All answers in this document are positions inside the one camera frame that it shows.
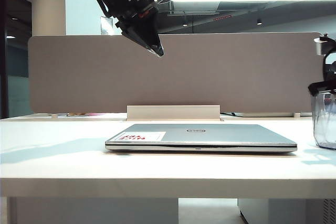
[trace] red object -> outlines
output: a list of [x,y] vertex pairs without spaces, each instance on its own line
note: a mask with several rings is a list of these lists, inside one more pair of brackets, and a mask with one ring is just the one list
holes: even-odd
[[232,15],[226,15],[226,16],[223,16],[223,17],[219,17],[219,18],[214,18],[214,21],[218,21],[218,20],[221,20],[221,19],[224,19],[224,18],[231,18]]

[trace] dell logo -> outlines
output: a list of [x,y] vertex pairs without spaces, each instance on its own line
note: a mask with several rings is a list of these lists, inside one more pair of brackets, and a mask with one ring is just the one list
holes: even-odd
[[187,130],[188,132],[205,132],[205,130]]

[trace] air vent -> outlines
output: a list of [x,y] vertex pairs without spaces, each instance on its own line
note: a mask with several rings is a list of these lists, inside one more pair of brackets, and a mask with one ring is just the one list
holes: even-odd
[[336,224],[336,199],[323,201],[323,224]]

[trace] robotic arm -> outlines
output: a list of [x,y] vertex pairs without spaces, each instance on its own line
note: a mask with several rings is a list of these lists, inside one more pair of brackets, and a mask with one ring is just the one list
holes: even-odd
[[159,57],[163,56],[155,25],[158,4],[170,0],[97,0],[106,17],[118,19],[116,26],[122,35],[145,47]]

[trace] floor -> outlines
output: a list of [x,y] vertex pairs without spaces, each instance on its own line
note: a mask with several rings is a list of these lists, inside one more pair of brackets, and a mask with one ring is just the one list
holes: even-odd
[[[244,224],[237,199],[179,199],[179,224]],[[1,223],[7,223],[6,198],[1,198]]]

